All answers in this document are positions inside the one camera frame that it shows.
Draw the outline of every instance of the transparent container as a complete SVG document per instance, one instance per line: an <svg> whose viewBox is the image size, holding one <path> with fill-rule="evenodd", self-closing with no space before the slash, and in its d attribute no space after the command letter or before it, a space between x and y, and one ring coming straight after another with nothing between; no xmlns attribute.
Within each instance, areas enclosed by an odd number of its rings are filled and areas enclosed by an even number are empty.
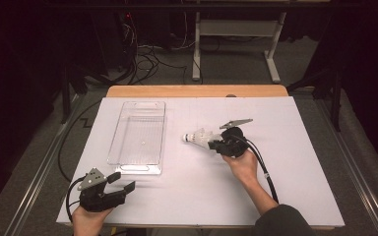
<svg viewBox="0 0 378 236"><path fill-rule="evenodd" d="M122 174L160 174L165 103L124 102L107 163Z"/></svg>

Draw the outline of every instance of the person's left hand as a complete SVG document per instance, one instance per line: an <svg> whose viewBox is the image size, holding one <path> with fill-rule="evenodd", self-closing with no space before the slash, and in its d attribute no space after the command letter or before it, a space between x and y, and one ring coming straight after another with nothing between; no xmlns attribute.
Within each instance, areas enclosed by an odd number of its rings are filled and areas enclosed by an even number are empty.
<svg viewBox="0 0 378 236"><path fill-rule="evenodd" d="M78 206L73 211L73 230L75 236L97 236L102 229L103 221L113 208L101 212L89 212Z"/></svg>

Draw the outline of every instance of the white desk leg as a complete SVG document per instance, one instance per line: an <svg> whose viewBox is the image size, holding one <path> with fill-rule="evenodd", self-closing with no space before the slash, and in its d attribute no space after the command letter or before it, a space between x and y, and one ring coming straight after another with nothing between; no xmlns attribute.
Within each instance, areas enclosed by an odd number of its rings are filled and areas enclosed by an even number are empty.
<svg viewBox="0 0 378 236"><path fill-rule="evenodd" d="M199 49L199 42L201 39L200 26L201 16L200 13L196 13L195 23L195 52L193 53L193 65L192 65L192 80L201 80L201 50Z"/></svg>
<svg viewBox="0 0 378 236"><path fill-rule="evenodd" d="M265 58L268 64L269 72L272 77L272 81L275 84L279 84L281 82L281 78L279 77L278 70L276 69L275 61L273 60L273 55L275 54L276 46L278 45L279 37L281 36L285 16L286 13L281 13L279 17L279 22L275 27L275 33L273 34L272 47L269 51L265 51Z"/></svg>

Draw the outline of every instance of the white tabletop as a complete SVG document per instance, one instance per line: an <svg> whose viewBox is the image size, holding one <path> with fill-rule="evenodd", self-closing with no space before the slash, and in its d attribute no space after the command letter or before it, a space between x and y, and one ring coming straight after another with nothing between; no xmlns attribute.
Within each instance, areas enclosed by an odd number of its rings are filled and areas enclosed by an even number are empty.
<svg viewBox="0 0 378 236"><path fill-rule="evenodd" d="M221 156L181 139L200 128L219 134L219 126L229 120L252 118L253 122L240 128L261 152L280 203L296 207L311 226L345 225L292 97L105 98L73 180L92 167L105 175L112 173L106 159L124 101L166 103L162 173L123 175L108 184L106 193L137 181L125 205L116 208L105 223L151 227L253 225L260 215ZM258 176L270 193L260 168ZM74 189L70 202L78 199L79 192ZM57 222L69 222L64 206Z"/></svg>

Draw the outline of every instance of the dark sleeve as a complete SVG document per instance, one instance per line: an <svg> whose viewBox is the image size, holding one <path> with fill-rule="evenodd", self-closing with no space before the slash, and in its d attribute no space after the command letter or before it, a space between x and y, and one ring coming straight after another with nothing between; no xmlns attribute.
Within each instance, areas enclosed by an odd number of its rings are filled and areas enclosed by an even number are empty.
<svg viewBox="0 0 378 236"><path fill-rule="evenodd" d="M315 233L297 209L279 205L267 211L256 221L253 235L315 236Z"/></svg>

